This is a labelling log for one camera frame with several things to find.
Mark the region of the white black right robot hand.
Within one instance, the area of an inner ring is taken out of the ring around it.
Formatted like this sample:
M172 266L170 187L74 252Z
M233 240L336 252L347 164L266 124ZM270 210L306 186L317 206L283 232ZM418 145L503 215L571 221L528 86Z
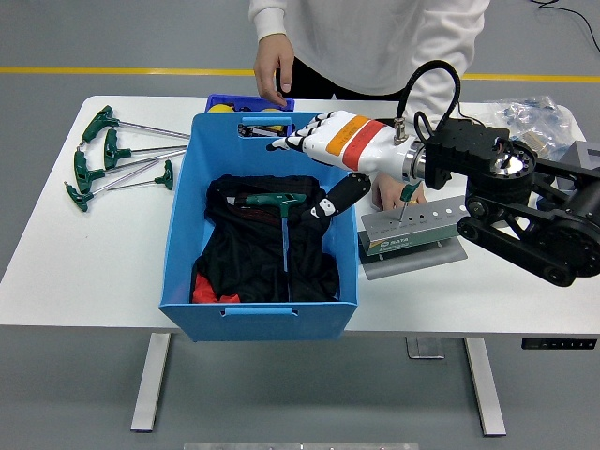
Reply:
M348 173L302 216L326 219L358 202L370 189L373 174L384 173L404 183L412 180L404 159L413 139L394 144L395 136L395 129L381 121L346 111L324 112L290 136L269 143L266 149L295 150Z

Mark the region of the person's right hand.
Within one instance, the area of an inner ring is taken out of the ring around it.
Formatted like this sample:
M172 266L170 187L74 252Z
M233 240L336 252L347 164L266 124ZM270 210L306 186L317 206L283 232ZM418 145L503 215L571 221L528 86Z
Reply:
M279 106L286 105L284 94L292 87L293 61L293 46L285 34L259 40L253 70L260 97Z

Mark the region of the person's left hand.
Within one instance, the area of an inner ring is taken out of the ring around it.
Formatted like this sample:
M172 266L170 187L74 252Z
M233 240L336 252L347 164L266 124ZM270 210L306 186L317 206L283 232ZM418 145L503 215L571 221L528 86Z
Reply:
M385 174L378 173L372 183L371 187L371 201L373 205L383 211L389 211L397 208L402 208L406 202L400 199L405 185L393 177ZM407 203L408 205L426 203L424 188L419 186L418 189L412 194L411 199Z

